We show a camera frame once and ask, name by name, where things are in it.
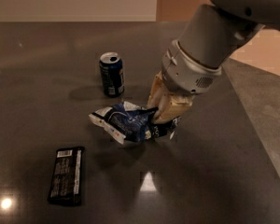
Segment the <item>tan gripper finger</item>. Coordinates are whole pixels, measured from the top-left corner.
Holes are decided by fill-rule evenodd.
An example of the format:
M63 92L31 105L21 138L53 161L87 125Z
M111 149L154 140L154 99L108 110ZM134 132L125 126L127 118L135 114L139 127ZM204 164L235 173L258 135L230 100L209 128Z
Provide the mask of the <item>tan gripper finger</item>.
M164 94L158 105L158 111L154 115L154 124L167 123L185 112L187 112L193 104L193 95L172 95Z
M164 94L164 84L162 80L162 72L159 72L153 80L150 94L148 96L147 107L153 108L158 107L160 100Z

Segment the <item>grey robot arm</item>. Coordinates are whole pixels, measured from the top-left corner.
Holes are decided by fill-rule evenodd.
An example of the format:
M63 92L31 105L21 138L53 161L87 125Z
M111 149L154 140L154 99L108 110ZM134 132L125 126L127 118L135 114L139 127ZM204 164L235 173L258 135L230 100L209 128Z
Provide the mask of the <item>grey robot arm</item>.
M189 110L194 97L207 92L221 75L221 65L263 27L280 31L280 0L210 1L197 8L162 58L147 102L158 109L155 124Z

